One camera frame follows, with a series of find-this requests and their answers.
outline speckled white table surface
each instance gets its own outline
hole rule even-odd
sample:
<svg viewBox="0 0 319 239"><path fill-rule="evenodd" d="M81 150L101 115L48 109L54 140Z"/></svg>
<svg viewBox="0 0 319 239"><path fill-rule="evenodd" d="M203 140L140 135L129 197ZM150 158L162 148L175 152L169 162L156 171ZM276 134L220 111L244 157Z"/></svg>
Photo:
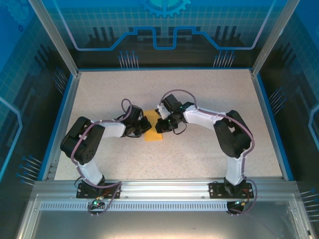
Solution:
<svg viewBox="0 0 319 239"><path fill-rule="evenodd" d="M121 100L128 98L143 110L155 109L163 94L185 89L205 109L236 110L254 135L255 149L248 155L247 176L281 176L279 164L248 70L158 70L84 72L81 75L68 130L80 116L91 120L121 115ZM192 101L176 92L182 103ZM226 155L215 132L188 124L181 135L163 135L163 141L107 138L95 155L106 179L177 179L224 177ZM61 153L55 180L74 180L78 172Z"/></svg>

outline gear graphic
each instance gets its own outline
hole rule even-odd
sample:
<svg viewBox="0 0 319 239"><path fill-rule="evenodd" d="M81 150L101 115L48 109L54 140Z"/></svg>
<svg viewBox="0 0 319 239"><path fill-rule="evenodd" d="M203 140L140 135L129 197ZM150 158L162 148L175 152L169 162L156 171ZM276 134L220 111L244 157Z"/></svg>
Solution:
<svg viewBox="0 0 319 239"><path fill-rule="evenodd" d="M181 10L186 9L186 5L190 4L190 0L141 0L144 10L148 10L150 14L156 17L173 17L179 14Z"/></svg>
<svg viewBox="0 0 319 239"><path fill-rule="evenodd" d="M7 7L8 12L19 24L23 24L23 21L29 17L28 0L1 0L1 5Z"/></svg>

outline blue enclosure wall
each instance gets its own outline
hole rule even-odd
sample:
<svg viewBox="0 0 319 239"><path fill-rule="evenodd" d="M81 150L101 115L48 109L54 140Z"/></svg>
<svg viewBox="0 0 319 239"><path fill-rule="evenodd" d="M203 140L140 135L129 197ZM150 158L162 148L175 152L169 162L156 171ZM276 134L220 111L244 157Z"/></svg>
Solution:
<svg viewBox="0 0 319 239"><path fill-rule="evenodd" d="M45 0L79 68L251 67L286 0Z"/></svg>
<svg viewBox="0 0 319 239"><path fill-rule="evenodd" d="M300 1L260 72L301 191L319 190L318 9L318 1Z"/></svg>
<svg viewBox="0 0 319 239"><path fill-rule="evenodd" d="M69 77L28 2L0 0L2 239L15 238L32 190L29 183L38 174L38 166L22 159L43 160Z"/></svg>

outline yellow cloth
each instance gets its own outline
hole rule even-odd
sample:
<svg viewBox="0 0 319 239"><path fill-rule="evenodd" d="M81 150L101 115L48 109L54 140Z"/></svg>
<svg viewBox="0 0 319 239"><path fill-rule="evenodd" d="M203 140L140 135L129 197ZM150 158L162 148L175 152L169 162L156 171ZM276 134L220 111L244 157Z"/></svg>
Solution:
<svg viewBox="0 0 319 239"><path fill-rule="evenodd" d="M155 125L158 122L158 119L160 118L159 115L154 110L151 110L151 111L144 111L144 116L146 116L148 118L148 120L152 126L152 128L149 129L144 134L144 140L146 142L163 140L163 134L157 133L156 129L155 129Z"/></svg>

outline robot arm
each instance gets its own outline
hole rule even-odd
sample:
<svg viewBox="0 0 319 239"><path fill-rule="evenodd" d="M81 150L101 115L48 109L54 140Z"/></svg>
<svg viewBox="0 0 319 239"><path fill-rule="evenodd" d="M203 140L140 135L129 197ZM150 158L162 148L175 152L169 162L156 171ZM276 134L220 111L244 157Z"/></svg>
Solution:
<svg viewBox="0 0 319 239"><path fill-rule="evenodd" d="M156 112L161 116L155 126L158 133L175 132L174 130L181 122L184 124L194 123L214 130L222 151L227 155L226 190L231 194L235 190L234 187L244 180L242 173L243 153L250 147L251 139L241 127L229 120L234 119L247 128L236 111L218 113L197 108L190 102L182 105L171 94L162 100Z"/></svg>
<svg viewBox="0 0 319 239"><path fill-rule="evenodd" d="M127 113L128 111L118 117L118 119L127 116ZM92 121L85 117L78 118L74 123L60 146L66 156L71 157L71 153L79 138L92 123ZM78 162L77 167L81 170L84 179L94 185L104 184L104 177L94 159L102 138L140 137L151 127L150 122L143 114L143 110L137 106L132 106L130 115L121 122L102 122L93 126L74 154L74 159Z"/></svg>

